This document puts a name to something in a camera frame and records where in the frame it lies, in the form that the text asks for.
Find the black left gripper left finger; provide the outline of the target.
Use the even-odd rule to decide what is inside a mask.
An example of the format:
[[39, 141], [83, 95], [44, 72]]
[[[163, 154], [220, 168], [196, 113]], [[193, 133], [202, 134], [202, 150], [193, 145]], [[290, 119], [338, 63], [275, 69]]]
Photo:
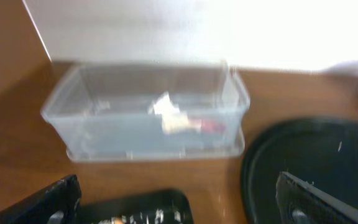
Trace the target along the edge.
[[0, 211], [0, 223], [75, 223], [80, 200], [78, 178], [70, 174]]

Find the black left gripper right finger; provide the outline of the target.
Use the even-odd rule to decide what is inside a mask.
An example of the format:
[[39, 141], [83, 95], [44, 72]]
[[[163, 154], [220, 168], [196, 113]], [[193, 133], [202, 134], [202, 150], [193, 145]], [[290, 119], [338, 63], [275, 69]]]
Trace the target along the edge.
[[282, 223], [358, 224], [358, 209], [289, 172], [279, 173], [275, 198]]

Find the red snack wrapper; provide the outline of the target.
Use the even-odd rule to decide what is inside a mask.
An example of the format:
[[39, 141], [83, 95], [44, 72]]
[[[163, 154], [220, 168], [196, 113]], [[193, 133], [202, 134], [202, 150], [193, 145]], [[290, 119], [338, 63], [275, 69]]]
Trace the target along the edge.
[[192, 121], [195, 129], [204, 133], [223, 133], [226, 130], [226, 126], [215, 120], [209, 119], [197, 119]]

